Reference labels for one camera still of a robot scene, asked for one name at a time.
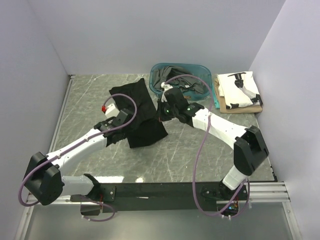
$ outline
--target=black cloth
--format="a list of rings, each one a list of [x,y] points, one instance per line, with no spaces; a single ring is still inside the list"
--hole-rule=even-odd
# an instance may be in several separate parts
[[[115,86],[110,94],[125,94],[131,97],[137,106],[137,114],[130,128],[133,130],[126,134],[131,149],[150,146],[168,135],[162,122],[157,119],[157,110],[151,100],[146,87],[145,79],[123,86]],[[123,96],[113,98],[119,110],[135,111],[133,103]]]

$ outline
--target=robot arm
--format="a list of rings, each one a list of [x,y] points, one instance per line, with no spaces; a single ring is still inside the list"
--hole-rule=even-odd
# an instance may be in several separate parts
[[[260,130],[234,124],[210,112],[198,103],[189,104],[178,88],[162,83],[162,98],[158,100],[158,115],[161,121],[178,118],[180,122],[206,131],[219,138],[233,149],[233,167],[222,183],[235,190],[243,180],[253,174],[269,155]]]
[[[164,89],[162,98],[158,100],[157,112],[160,121],[177,118],[181,123],[203,131],[210,125],[208,133],[234,150],[234,166],[220,182],[222,191],[234,191],[268,156],[268,149],[257,127],[246,128],[231,123],[198,103],[189,104],[178,88],[164,85]],[[42,205],[48,205],[60,196],[83,195],[93,199],[99,195],[100,183],[90,174],[65,174],[89,154],[126,138],[130,125],[105,134],[101,132],[125,124],[133,113],[127,109],[118,111],[112,104],[108,106],[105,115],[107,120],[99,122],[86,135],[68,146],[46,156],[38,152],[31,157],[25,176],[41,163],[58,156],[58,159],[36,171],[25,183],[25,187]]]

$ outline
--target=clothing pile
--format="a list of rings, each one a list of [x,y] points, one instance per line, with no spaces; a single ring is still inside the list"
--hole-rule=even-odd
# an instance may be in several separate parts
[[[181,66],[165,66],[164,68],[155,69],[153,72],[153,87],[161,91],[161,83],[183,74],[192,75],[191,72]],[[170,85],[178,87],[183,93],[194,91],[196,94],[204,94],[207,92],[206,86],[201,81],[189,76],[174,79],[170,82]]]
[[[214,90],[221,113],[262,112],[263,102],[252,71],[218,74]]]

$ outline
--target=marble floor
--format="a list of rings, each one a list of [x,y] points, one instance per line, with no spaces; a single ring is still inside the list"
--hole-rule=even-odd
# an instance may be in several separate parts
[[[101,112],[104,100],[110,96],[109,89],[145,79],[149,89],[148,74],[103,74],[75,75],[62,114],[54,149],[58,150],[86,134],[97,122],[105,120]],[[149,90],[152,101],[157,97]],[[208,107],[210,98],[199,101]],[[254,114],[223,114],[218,109],[213,113],[235,124],[257,126]],[[130,149],[122,140],[108,148],[95,152],[83,159],[69,175],[110,177],[115,182],[190,182],[196,153],[204,137],[204,132],[194,129],[178,120],[164,122],[169,133],[167,137],[148,147]],[[197,181],[220,181],[233,165],[232,149],[209,135],[202,149]],[[251,181],[273,181],[273,170],[269,159],[250,177]]]

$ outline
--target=teal plastic bin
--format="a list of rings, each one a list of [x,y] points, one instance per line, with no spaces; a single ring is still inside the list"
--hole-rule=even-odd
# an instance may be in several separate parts
[[[199,77],[203,81],[205,81],[208,84],[208,86],[211,88],[211,90],[213,90],[212,75],[211,75],[210,70],[208,68],[206,68],[205,66],[196,65],[196,64],[184,64],[184,63],[158,63],[152,67],[151,72],[150,72],[150,77],[149,77],[149,88],[152,92],[155,93],[155,95],[158,98],[161,98],[163,91],[160,91],[160,90],[154,88],[154,71],[156,69],[162,69],[167,66],[183,67],[184,69],[191,72],[192,75]],[[210,94],[210,92],[208,91],[208,89],[206,89],[206,92],[203,94],[200,94],[200,93],[197,94],[197,93],[194,93],[193,91],[186,91],[183,93],[183,95],[186,99],[192,100],[192,101],[204,99],[209,94]]]

